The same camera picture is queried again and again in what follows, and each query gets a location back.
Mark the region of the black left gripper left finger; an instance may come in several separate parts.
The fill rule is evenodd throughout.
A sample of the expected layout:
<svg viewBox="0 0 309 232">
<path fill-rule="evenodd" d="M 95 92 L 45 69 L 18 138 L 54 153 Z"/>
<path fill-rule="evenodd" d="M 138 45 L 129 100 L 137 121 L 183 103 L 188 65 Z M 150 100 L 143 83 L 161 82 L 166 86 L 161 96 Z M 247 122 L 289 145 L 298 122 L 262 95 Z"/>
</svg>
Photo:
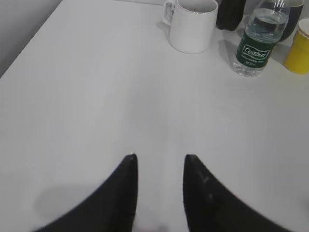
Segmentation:
<svg viewBox="0 0 309 232">
<path fill-rule="evenodd" d="M 126 155 L 91 195 L 40 232 L 130 232 L 138 202 L 138 157 Z"/>
</svg>

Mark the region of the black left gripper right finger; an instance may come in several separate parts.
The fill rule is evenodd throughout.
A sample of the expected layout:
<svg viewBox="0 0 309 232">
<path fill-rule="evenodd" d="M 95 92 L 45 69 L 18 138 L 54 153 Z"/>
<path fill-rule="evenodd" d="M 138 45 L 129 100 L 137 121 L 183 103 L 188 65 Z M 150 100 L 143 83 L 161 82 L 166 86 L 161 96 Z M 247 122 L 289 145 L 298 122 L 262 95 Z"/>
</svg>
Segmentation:
<svg viewBox="0 0 309 232">
<path fill-rule="evenodd" d="M 280 157 L 185 156 L 183 204 L 191 232 L 296 232 L 293 164 Z"/>
</svg>

